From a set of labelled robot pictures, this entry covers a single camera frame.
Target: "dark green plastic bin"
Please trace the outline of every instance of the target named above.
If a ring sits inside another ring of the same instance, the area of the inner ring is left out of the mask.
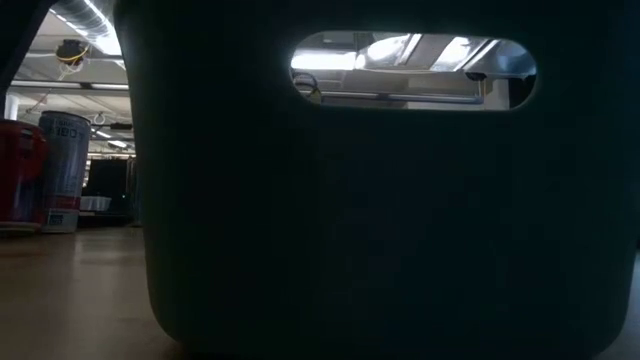
[[[241,358],[602,351],[640,234],[623,3],[121,1],[161,326]],[[316,106],[288,63],[323,30],[507,38],[538,81],[509,112]]]

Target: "ceiling light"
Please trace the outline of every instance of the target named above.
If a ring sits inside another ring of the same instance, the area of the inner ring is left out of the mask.
[[[300,51],[291,59],[291,67],[300,70],[353,70],[355,52]]]
[[[431,66],[432,71],[456,71],[462,67],[463,60],[471,51],[471,41],[466,37],[455,37],[442,51],[436,62]]]
[[[376,41],[367,48],[367,55],[372,60],[382,60],[400,51],[408,38],[409,34]]]
[[[118,140],[114,140],[114,141],[109,141],[109,144],[111,145],[115,145],[121,148],[126,148],[128,145],[123,143],[122,141],[118,141]]]
[[[366,66],[367,66],[367,59],[365,58],[365,56],[362,54],[358,55],[358,57],[356,58],[355,68],[364,69]]]
[[[104,54],[122,55],[120,43],[118,43],[118,39],[113,34],[96,38],[93,44]]]
[[[500,40],[491,40],[480,52],[478,52],[471,60],[464,64],[464,70],[469,71],[480,59],[489,53],[494,47],[500,43]]]
[[[418,46],[420,39],[422,39],[422,34],[411,35],[409,43],[404,48],[404,51],[402,51],[402,55],[400,55],[400,57],[398,58],[397,64],[404,65],[407,63],[407,61],[409,61],[409,57],[413,54],[413,50],[416,49],[416,46]]]
[[[75,30],[78,34],[82,35],[82,36],[86,36],[89,33],[79,29],[77,26],[75,26],[73,23],[69,22],[69,20],[67,20],[64,16],[59,15],[57,12],[53,11],[53,10],[49,10],[53,15],[55,15],[58,19],[60,19],[60,21],[62,21],[63,23],[67,24],[67,26],[69,26],[70,28],[72,28],[73,30]]]

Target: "fluorescent light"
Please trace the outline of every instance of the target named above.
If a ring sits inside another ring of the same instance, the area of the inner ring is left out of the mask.
[[[402,49],[408,38],[409,34],[376,41],[367,48],[367,55],[374,61],[382,60]]]
[[[367,59],[362,54],[358,55],[358,57],[356,58],[355,68],[364,69],[365,66],[367,66]]]
[[[442,51],[436,62],[431,66],[432,71],[455,71],[467,58],[471,51],[471,41],[466,37],[455,37]]]
[[[291,67],[302,70],[353,70],[356,53],[300,51],[291,59]]]
[[[115,145],[115,146],[118,146],[118,147],[122,147],[122,148],[125,148],[125,147],[128,146],[127,144],[123,143],[122,141],[118,141],[118,140],[109,141],[109,144]]]
[[[57,14],[53,10],[49,10],[49,11],[51,11],[58,19],[60,19],[62,22],[64,22],[68,27],[70,27],[73,30],[75,30],[78,34],[80,34],[82,36],[87,36],[89,34],[85,30],[79,29],[77,26],[73,25],[73,23],[69,22],[69,20],[67,20],[64,16]]]
[[[91,84],[91,87],[96,90],[129,90],[127,84]]]
[[[102,14],[102,11],[98,10],[98,8],[90,0],[84,0],[84,3],[87,4],[87,6],[91,10],[93,10],[96,16],[100,18],[100,20],[102,20],[103,22],[109,23],[109,20]]]
[[[473,65],[475,65],[478,61],[480,61],[480,59],[482,59],[485,55],[487,55],[487,53],[489,53],[489,51],[491,51],[491,49],[496,47],[496,45],[498,45],[499,43],[500,43],[500,40],[491,40],[491,42],[487,46],[485,46],[484,49],[480,50],[480,52],[476,54],[476,56],[474,56],[473,59],[469,60],[469,62],[467,62],[464,65],[464,69],[469,70]]]
[[[404,51],[402,52],[402,55],[400,55],[400,57],[398,58],[398,61],[396,64],[404,65],[407,63],[407,61],[409,60],[409,57],[411,56],[411,54],[413,54],[413,50],[415,50],[416,46],[418,46],[420,39],[422,39],[422,34],[411,35],[411,39],[409,39],[409,44],[407,44],[407,47],[404,48]]]
[[[107,55],[122,55],[120,43],[115,34],[108,34],[107,36],[96,38],[93,44]]]

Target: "red can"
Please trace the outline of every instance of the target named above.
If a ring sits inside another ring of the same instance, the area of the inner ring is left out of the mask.
[[[47,150],[39,127],[0,119],[0,227],[35,229],[42,225],[42,170]]]

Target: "silver can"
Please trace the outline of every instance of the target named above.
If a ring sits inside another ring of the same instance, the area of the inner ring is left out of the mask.
[[[70,233],[78,226],[91,121],[60,111],[43,111],[39,126],[49,143],[44,168],[45,222],[42,232]]]

